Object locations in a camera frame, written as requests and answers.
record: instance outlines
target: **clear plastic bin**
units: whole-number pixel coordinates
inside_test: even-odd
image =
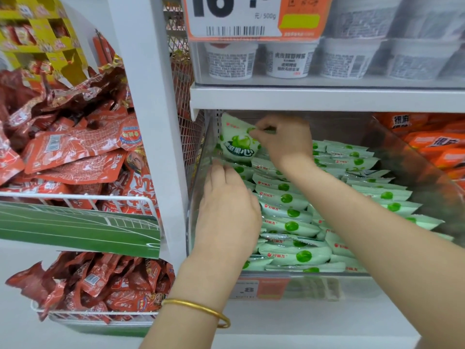
[[[229,111],[230,114],[254,123],[266,113],[251,111]],[[387,169],[396,177],[396,184],[407,186],[413,191],[410,201],[423,204],[418,214],[444,220],[435,232],[453,236],[454,242],[465,246],[465,202],[463,191],[441,170],[411,149],[400,138],[383,127],[369,113],[300,112],[313,128],[315,140],[337,140],[353,145],[369,146],[377,158],[381,158],[376,169]],[[195,224],[203,196],[203,185],[211,164],[215,145],[218,142],[220,116],[211,120],[207,129],[205,145],[195,177],[193,194],[188,214],[188,252],[195,240]],[[275,290],[263,298],[276,299],[320,299],[338,301],[343,299],[370,299],[382,297],[383,292],[369,276],[363,273],[304,273],[304,272],[253,272],[243,271],[237,288],[244,283],[254,282],[265,287],[275,279]],[[254,299],[261,299],[259,294]]]
[[[318,39],[190,39],[199,86],[464,88],[465,0],[333,0]]]

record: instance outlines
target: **green circle logo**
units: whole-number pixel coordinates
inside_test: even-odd
[[[387,206],[387,209],[390,210],[391,212],[397,212],[397,211],[400,211],[400,203],[398,202],[394,202],[394,203],[391,203]]]
[[[307,268],[306,270],[303,270],[302,272],[305,272],[305,273],[319,273],[319,268],[318,267],[311,267],[311,268]]]
[[[283,203],[291,203],[293,200],[292,195],[285,193],[281,196],[281,202]]]
[[[290,216],[291,218],[297,218],[300,215],[300,212],[296,211],[295,209],[288,209],[287,215]]]
[[[391,191],[387,191],[381,194],[382,199],[393,199],[394,194]]]
[[[287,231],[296,231],[299,228],[299,223],[297,222],[287,222],[284,224],[284,229]]]
[[[278,185],[278,190],[289,191],[289,185],[288,184],[279,184]]]
[[[304,246],[307,246],[306,243],[304,243],[304,242],[302,242],[302,241],[299,241],[299,240],[294,240],[294,241],[293,241],[293,245],[294,245],[295,247],[304,247]]]
[[[304,250],[300,251],[298,254],[295,255],[295,258],[297,258],[297,261],[300,263],[305,263],[311,260],[311,252]]]

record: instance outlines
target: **person's right hand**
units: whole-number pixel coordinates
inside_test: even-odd
[[[284,174],[293,168],[296,160],[313,156],[310,124],[306,120],[272,114],[255,126],[256,129],[249,132],[250,136],[268,150],[274,166]],[[269,127],[275,128],[276,134],[264,132]]]

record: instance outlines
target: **person's left hand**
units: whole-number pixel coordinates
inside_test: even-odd
[[[214,161],[205,181],[192,255],[241,270],[262,224],[257,197],[231,167]]]

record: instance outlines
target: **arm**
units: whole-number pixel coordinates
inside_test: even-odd
[[[276,135],[262,130],[275,127]],[[344,239],[417,331],[440,348],[463,346],[465,251],[364,197],[313,162],[309,124],[269,116],[251,133]]]
[[[260,226],[257,198],[234,169],[215,162],[205,182],[194,249],[181,265],[169,297],[222,312],[257,243]],[[216,317],[202,311],[164,305],[140,349],[210,348],[217,325]]]

